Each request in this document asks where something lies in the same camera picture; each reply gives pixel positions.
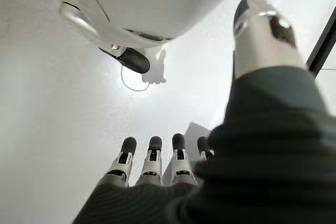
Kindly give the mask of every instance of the black fingertip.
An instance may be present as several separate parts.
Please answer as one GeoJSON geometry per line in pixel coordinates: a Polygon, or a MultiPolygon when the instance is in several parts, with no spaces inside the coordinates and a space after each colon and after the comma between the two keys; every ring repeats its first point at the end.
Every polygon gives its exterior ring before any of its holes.
{"type": "Polygon", "coordinates": [[[162,140],[161,140],[161,138],[159,138],[158,136],[152,137],[151,140],[149,141],[149,148],[148,148],[148,150],[159,149],[161,151],[161,148],[162,148],[162,140]]]}
{"type": "Polygon", "coordinates": [[[180,133],[176,133],[174,136],[173,136],[173,150],[174,149],[185,149],[185,146],[184,146],[184,136],[180,133]]]}
{"type": "Polygon", "coordinates": [[[134,156],[135,149],[136,149],[136,140],[133,137],[126,138],[122,143],[121,151],[123,153],[130,152],[134,156]]]}
{"type": "Polygon", "coordinates": [[[198,147],[198,151],[199,154],[202,153],[202,151],[210,151],[209,145],[208,145],[208,140],[206,137],[201,136],[198,140],[197,140],[197,147],[198,147]]]}

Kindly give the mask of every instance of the dark gray sleeve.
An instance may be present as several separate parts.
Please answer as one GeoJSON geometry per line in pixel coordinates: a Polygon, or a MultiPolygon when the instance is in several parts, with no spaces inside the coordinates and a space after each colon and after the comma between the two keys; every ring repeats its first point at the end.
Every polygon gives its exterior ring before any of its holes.
{"type": "Polygon", "coordinates": [[[336,122],[310,73],[273,67],[234,80],[205,183],[174,203],[199,223],[336,223],[336,122]]]}

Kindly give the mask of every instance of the robotic hand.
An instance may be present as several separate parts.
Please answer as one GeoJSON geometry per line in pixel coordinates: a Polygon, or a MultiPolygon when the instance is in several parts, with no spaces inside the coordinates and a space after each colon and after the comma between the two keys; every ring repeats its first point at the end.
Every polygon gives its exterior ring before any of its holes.
{"type": "Polygon", "coordinates": [[[133,48],[163,45],[184,34],[222,0],[60,0],[59,13],[125,67],[146,73],[133,48]]]}
{"type": "MultiPolygon", "coordinates": [[[[177,183],[188,183],[196,186],[197,181],[192,172],[190,161],[185,149],[184,136],[176,133],[172,139],[173,157],[170,185],[177,183]]],[[[136,186],[156,185],[162,186],[162,161],[161,161],[162,141],[158,136],[151,138],[149,142],[147,156],[144,160],[142,172],[136,186]]],[[[136,149],[136,140],[128,137],[124,140],[118,157],[113,161],[110,169],[105,173],[97,186],[110,184],[119,187],[128,187],[128,180],[132,169],[132,160],[136,149]]],[[[198,139],[198,151],[202,160],[206,161],[215,155],[207,144],[206,137],[198,139]]]]}

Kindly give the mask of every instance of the white floor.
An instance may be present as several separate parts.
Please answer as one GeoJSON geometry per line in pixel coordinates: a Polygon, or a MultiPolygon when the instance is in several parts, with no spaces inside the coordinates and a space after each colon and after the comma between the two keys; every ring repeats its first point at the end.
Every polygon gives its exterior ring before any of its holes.
{"type": "MultiPolygon", "coordinates": [[[[134,184],[151,136],[163,140],[165,169],[174,133],[194,129],[196,140],[220,124],[239,1],[224,0],[183,37],[147,50],[154,67],[141,76],[65,24],[58,0],[0,0],[0,219],[70,223],[125,137],[138,141],[134,184]]],[[[293,23],[306,61],[336,1],[269,1],[293,23]]],[[[319,79],[335,105],[336,73],[319,79]]]]}

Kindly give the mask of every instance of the black rubber tip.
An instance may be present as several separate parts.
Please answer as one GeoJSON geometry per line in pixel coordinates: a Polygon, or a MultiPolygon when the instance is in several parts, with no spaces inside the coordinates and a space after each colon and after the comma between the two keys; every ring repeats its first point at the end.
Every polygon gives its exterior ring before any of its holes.
{"type": "Polygon", "coordinates": [[[152,137],[151,140],[149,141],[148,150],[159,149],[161,151],[161,148],[162,148],[162,140],[161,140],[161,138],[159,138],[158,136],[152,137]]]}
{"type": "Polygon", "coordinates": [[[180,133],[173,135],[173,150],[175,149],[185,149],[184,136],[180,133]]]}
{"type": "Polygon", "coordinates": [[[122,143],[121,151],[124,153],[130,152],[134,156],[135,149],[136,149],[136,140],[133,137],[126,138],[122,143]]]}
{"type": "Polygon", "coordinates": [[[99,49],[117,60],[124,67],[127,67],[134,72],[147,73],[151,67],[149,60],[143,54],[139,53],[133,48],[127,48],[126,51],[119,57],[112,55],[102,48],[99,49]]]}
{"type": "Polygon", "coordinates": [[[210,151],[210,147],[208,145],[208,139],[206,137],[204,137],[204,136],[201,136],[197,140],[197,147],[198,147],[199,154],[201,154],[202,151],[205,151],[205,152],[209,152],[210,151]]]}

